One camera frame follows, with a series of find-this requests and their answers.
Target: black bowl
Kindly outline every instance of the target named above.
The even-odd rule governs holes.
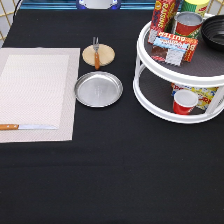
[[[224,52],[224,15],[206,19],[201,27],[201,35],[208,46]]]

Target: two-tier shelf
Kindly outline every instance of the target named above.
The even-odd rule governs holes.
[[[212,15],[205,14],[205,19]],[[146,24],[137,41],[134,93],[141,105],[156,116],[177,123],[200,123],[217,116],[224,109],[224,52],[209,48],[202,37],[192,61],[181,67],[157,63],[150,57],[147,42],[151,22]],[[206,111],[194,108],[191,115],[173,112],[172,83],[191,87],[219,87]]]

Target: wooden coaster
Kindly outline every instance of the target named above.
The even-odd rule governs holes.
[[[87,47],[82,53],[83,60],[92,66],[95,66],[94,53],[95,51],[93,49],[93,45]],[[115,52],[107,45],[100,44],[98,53],[100,58],[100,66],[108,65],[114,60]]]

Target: metal plate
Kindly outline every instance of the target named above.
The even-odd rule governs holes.
[[[87,73],[75,84],[77,100],[90,107],[108,106],[120,98],[122,91],[121,81],[107,72]]]

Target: fork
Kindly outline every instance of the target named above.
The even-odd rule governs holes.
[[[98,42],[98,37],[93,37],[93,49],[95,50],[95,69],[99,70],[100,68],[100,59],[99,59],[99,54],[98,54],[98,49],[99,49],[99,42]]]

